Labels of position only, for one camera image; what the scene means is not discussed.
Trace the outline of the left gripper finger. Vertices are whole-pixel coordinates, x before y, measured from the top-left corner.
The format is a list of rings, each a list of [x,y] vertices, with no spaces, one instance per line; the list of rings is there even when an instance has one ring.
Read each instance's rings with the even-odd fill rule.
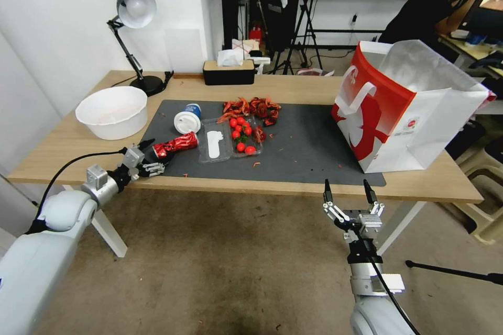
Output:
[[[166,167],[174,158],[174,153],[168,154],[165,158],[156,162],[149,162],[144,159],[137,165],[138,176],[141,178],[150,178],[154,176],[163,175]]]
[[[147,149],[151,147],[154,142],[155,138],[143,140],[139,144],[133,145],[133,151],[136,154],[145,154],[147,152]]]

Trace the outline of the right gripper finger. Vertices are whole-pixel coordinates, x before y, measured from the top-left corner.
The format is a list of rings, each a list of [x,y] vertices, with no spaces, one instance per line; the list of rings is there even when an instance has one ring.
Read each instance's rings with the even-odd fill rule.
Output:
[[[367,202],[369,203],[370,214],[380,217],[384,212],[385,204],[378,201],[375,191],[372,189],[371,185],[367,180],[363,180],[363,186]]]
[[[331,221],[341,230],[344,231],[344,239],[346,242],[352,242],[350,231],[352,229],[352,221],[346,213],[344,213],[333,202],[331,186],[328,179],[324,181],[323,192],[323,210]]]

